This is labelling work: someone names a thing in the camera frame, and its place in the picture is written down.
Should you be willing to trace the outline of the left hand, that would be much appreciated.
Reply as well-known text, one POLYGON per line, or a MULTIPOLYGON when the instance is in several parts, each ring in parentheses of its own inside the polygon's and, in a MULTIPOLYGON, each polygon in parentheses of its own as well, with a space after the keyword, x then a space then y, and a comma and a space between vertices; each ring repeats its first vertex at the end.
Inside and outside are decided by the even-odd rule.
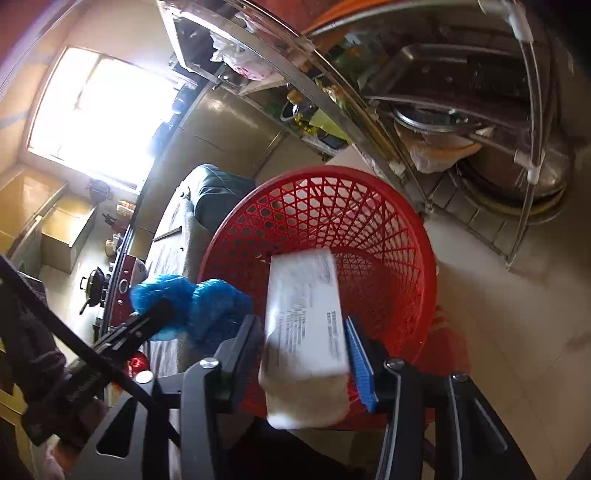
POLYGON ((88 439, 82 441, 54 435, 48 442, 44 457, 44 469, 49 479, 68 479, 88 439))

